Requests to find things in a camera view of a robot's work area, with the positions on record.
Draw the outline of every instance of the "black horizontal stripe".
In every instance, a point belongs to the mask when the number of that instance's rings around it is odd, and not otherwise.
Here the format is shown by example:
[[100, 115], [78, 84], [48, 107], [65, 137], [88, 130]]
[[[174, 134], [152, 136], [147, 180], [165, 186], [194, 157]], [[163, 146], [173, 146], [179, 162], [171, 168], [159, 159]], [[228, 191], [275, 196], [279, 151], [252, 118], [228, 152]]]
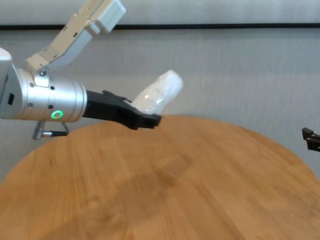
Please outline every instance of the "black horizontal stripe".
[[[0, 25], [0, 31], [61, 30], [64, 25]], [[232, 24], [130, 24], [115, 30], [192, 30], [192, 29], [293, 29], [320, 28], [320, 23], [232, 23]]]

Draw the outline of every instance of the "wooden table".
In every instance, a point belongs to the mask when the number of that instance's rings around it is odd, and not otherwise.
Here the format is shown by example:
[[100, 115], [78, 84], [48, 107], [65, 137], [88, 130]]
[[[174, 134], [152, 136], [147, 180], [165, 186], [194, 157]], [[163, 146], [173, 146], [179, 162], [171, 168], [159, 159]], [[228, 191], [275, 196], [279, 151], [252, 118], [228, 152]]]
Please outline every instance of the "wooden table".
[[168, 116], [55, 139], [0, 187], [0, 240], [319, 240], [320, 184], [293, 153], [223, 122]]

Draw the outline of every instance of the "green led light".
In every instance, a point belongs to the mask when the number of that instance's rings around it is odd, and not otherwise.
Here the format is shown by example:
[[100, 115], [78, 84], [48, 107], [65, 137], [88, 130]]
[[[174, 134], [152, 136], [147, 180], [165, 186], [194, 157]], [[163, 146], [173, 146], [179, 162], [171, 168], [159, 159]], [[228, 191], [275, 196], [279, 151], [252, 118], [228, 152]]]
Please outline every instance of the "green led light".
[[54, 111], [52, 114], [51, 114], [51, 118], [53, 119], [60, 119], [64, 116], [64, 112], [63, 111]]

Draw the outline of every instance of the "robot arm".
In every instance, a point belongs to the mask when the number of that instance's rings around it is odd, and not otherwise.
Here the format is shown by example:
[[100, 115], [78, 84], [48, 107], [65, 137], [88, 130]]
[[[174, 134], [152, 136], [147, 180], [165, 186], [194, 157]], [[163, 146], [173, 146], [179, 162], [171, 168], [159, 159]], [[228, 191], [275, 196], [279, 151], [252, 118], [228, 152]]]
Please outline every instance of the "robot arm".
[[72, 62], [87, 43], [109, 33], [126, 9], [119, 0], [89, 0], [46, 48], [16, 69], [0, 48], [0, 118], [38, 121], [33, 138], [65, 136], [44, 131], [46, 121], [71, 123], [81, 117], [118, 122], [130, 129], [158, 126], [161, 116], [143, 113], [129, 100], [110, 92], [87, 91], [76, 81], [56, 80], [50, 69]]

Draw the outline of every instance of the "screw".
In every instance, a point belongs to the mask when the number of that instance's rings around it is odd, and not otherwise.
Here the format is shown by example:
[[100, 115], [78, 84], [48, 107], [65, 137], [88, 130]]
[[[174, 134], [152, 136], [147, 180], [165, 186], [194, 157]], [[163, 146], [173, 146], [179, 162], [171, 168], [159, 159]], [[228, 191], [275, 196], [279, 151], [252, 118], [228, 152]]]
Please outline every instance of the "screw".
[[41, 71], [41, 72], [40, 72], [40, 76], [41, 76], [41, 77], [45, 77], [46, 75], [47, 75], [47, 72], [46, 72], [46, 71]]

